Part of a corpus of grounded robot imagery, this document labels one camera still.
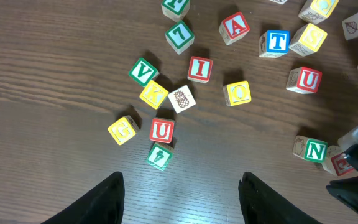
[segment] wooden table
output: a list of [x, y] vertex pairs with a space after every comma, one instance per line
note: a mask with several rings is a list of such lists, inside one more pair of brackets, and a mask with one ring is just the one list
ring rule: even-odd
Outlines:
[[[305, 25], [304, 3], [192, 0], [185, 22], [195, 43], [177, 55], [160, 1], [0, 0], [0, 223], [40, 223], [115, 171], [126, 185], [124, 223], [243, 223], [245, 171], [323, 223], [358, 223], [325, 190], [337, 178], [291, 153], [299, 131], [332, 145], [358, 124], [358, 39], [346, 42], [341, 26], [358, 0], [341, 0], [319, 24], [328, 38], [317, 54], [258, 58], [267, 29]], [[251, 31], [226, 46], [218, 25], [237, 7]], [[192, 55], [213, 59], [208, 84], [187, 81]], [[141, 101], [128, 76], [140, 57], [168, 90], [189, 85], [197, 105], [174, 114], [169, 101], [158, 111]], [[285, 89], [300, 66], [323, 71], [317, 94]], [[226, 106], [223, 83], [242, 79], [252, 102]], [[118, 146], [107, 127], [128, 114], [142, 131]], [[145, 162], [156, 114], [176, 120], [165, 172]]]

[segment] wooden surface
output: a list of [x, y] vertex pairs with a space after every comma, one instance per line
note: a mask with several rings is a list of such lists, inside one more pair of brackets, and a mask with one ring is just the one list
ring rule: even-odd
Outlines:
[[[40, 223], [115, 171], [126, 185], [124, 223], [243, 223], [237, 186], [245, 171], [323, 223], [358, 223], [325, 190], [337, 178], [291, 153], [299, 131], [332, 145], [358, 124], [358, 39], [346, 42], [341, 26], [358, 0], [340, 0], [318, 25], [328, 38], [317, 54], [258, 58], [267, 29], [293, 35], [305, 24], [304, 3], [192, 0], [185, 22], [195, 43], [177, 55], [160, 1], [0, 0], [0, 223]], [[218, 25], [234, 5], [251, 31], [226, 46]], [[191, 56], [213, 59], [208, 84], [186, 80]], [[168, 90], [189, 85], [197, 105], [176, 115], [169, 101], [147, 106], [127, 74], [139, 57]], [[285, 89], [300, 66], [323, 72], [318, 94]], [[226, 106], [223, 84], [242, 79], [252, 102]], [[145, 161], [156, 112], [176, 121], [165, 172]], [[119, 147], [107, 127], [128, 114], [142, 131]]]

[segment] red square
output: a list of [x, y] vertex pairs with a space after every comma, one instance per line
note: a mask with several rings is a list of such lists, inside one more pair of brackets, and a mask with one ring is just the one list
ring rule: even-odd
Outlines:
[[208, 82], [212, 72], [212, 60], [200, 57], [191, 57], [187, 77], [190, 79]]
[[169, 119], [154, 118], [150, 129], [150, 140], [171, 143], [175, 122]]
[[336, 175], [338, 176], [342, 176], [354, 170], [354, 168], [346, 161], [342, 154], [338, 154], [332, 157], [331, 162], [333, 163]]
[[234, 39], [242, 34], [246, 34], [250, 30], [248, 23], [241, 12], [235, 13], [234, 15], [224, 19], [222, 22], [231, 39]]
[[310, 68], [302, 67], [296, 87], [312, 93], [317, 93], [323, 73]]

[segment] yellow square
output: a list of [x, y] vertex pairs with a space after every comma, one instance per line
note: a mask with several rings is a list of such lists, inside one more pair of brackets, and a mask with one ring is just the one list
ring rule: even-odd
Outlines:
[[231, 106], [251, 102], [251, 91], [249, 90], [248, 81], [242, 81], [227, 85], [227, 94]]
[[151, 80], [140, 94], [140, 98], [154, 109], [159, 109], [168, 96], [168, 91]]
[[308, 24], [299, 42], [310, 50], [317, 52], [327, 37], [327, 33], [314, 24]]
[[116, 140], [118, 145], [124, 144], [136, 135], [135, 129], [126, 117], [122, 117], [118, 121], [114, 122], [114, 124], [108, 128], [108, 131], [114, 140]]
[[314, 0], [310, 8], [325, 18], [328, 18], [331, 13], [333, 13], [338, 2], [339, 0]]

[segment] green square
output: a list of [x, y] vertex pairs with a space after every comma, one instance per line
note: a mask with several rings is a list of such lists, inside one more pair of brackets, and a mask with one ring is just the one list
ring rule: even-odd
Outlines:
[[[165, 159], [165, 162], [164, 162], [164, 164], [162, 166], [159, 166], [155, 162], [152, 162], [152, 161], [149, 160], [152, 156], [154, 156], [154, 150], [156, 150], [156, 149], [160, 150], [160, 151], [163, 151], [164, 152], [164, 153], [162, 153], [163, 155], [168, 154], [168, 155], [165, 155], [165, 156], [168, 156], [168, 158]], [[152, 149], [150, 150], [150, 153], [149, 153], [149, 156], [147, 156], [146, 162], [148, 164], [154, 166], [155, 168], [159, 169], [160, 171], [164, 171], [165, 168], [168, 166], [168, 163], [171, 160], [171, 158], [172, 158], [172, 152], [169, 151], [168, 149], [165, 149], [160, 144], [156, 143], [156, 144], [153, 145]]]
[[326, 158], [327, 147], [328, 147], [328, 144], [324, 141], [309, 139], [308, 142], [306, 143], [306, 150], [305, 150], [305, 155], [303, 156], [303, 158], [307, 161], [323, 163]]
[[190, 0], [185, 0], [185, 3], [182, 5], [182, 7], [179, 9], [178, 12], [174, 11], [172, 9], [172, 7], [167, 4], [167, 1], [169, 1], [169, 0], [163, 0], [161, 5], [164, 6], [165, 8], [167, 8], [169, 11], [173, 12], [174, 14], [180, 16], [180, 14], [183, 12], [183, 10], [185, 10], [185, 8]]
[[[190, 34], [190, 37], [187, 38], [182, 44], [180, 45], [177, 45], [177, 43], [173, 40], [173, 38], [171, 37], [171, 35], [169, 35], [169, 32], [173, 31], [174, 29], [176, 29], [178, 26], [182, 25], [186, 30], [187, 32]], [[171, 29], [169, 29], [165, 35], [171, 40], [171, 42], [174, 44], [174, 46], [177, 48], [177, 49], [181, 49], [184, 45], [186, 45], [189, 41], [191, 41], [193, 38], [194, 38], [194, 34], [192, 33], [192, 31], [189, 29], [188, 26], [186, 26], [185, 22], [183, 21], [180, 21], [178, 22], [177, 24], [175, 24]]]
[[[138, 76], [135, 76], [134, 74], [132, 74], [141, 62], [143, 64], [145, 64], [146, 66], [148, 66], [152, 70], [152, 73], [148, 78], [146, 78], [146, 79], [142, 78], [142, 79], [144, 79], [144, 81], [142, 81], [141, 78], [139, 78]], [[132, 67], [132, 69], [129, 71], [129, 76], [131, 78], [133, 78], [137, 83], [139, 83], [142, 87], [145, 87], [149, 83], [149, 81], [152, 80], [156, 76], [157, 72], [158, 72], [157, 69], [154, 68], [153, 65], [148, 63], [148, 61], [144, 60], [144, 58], [140, 58], [136, 62], [136, 64]]]

